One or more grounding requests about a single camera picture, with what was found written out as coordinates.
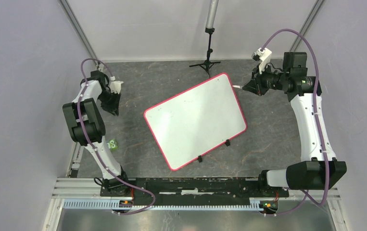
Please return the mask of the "pink-framed whiteboard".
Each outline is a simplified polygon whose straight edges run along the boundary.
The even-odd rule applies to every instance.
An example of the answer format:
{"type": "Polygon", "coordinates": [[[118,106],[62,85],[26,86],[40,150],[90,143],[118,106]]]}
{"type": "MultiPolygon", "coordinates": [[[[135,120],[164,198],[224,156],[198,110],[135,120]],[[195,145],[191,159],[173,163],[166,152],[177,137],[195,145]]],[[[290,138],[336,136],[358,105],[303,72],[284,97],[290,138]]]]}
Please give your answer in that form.
{"type": "Polygon", "coordinates": [[[227,73],[148,108],[143,116],[172,171],[196,161],[247,129],[227,73]]]}

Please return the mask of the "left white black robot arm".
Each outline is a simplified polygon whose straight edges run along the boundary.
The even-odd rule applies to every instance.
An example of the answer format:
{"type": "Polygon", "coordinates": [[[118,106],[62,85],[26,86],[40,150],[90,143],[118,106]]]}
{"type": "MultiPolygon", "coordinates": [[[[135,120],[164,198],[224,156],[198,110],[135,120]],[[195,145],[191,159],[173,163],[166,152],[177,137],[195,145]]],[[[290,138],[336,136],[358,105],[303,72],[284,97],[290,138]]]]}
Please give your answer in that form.
{"type": "Polygon", "coordinates": [[[81,81],[80,92],[70,103],[63,105],[63,114],[74,142],[85,147],[97,162],[102,178],[95,179],[102,196],[125,196],[130,182],[122,166],[115,160],[105,139],[106,128],[97,101],[102,110],[119,115],[121,82],[95,70],[81,81]]]}

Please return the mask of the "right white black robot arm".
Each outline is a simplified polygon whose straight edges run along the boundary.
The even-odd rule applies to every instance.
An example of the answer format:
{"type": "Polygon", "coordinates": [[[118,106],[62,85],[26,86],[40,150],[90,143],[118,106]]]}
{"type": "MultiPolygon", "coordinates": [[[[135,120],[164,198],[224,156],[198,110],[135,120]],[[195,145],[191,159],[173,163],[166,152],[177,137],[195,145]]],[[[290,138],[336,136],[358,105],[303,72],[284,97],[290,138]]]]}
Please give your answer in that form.
{"type": "Polygon", "coordinates": [[[287,95],[297,119],[301,139],[301,162],[281,170],[264,170],[257,190],[270,196],[277,187],[292,190],[332,188],[347,172],[344,161],[338,161],[332,150],[323,116],[321,89],[314,89],[315,76],[308,76],[305,52],[285,52],[282,68],[270,67],[271,51],[258,50],[253,59],[259,64],[242,90],[263,96],[269,89],[287,95]]]}

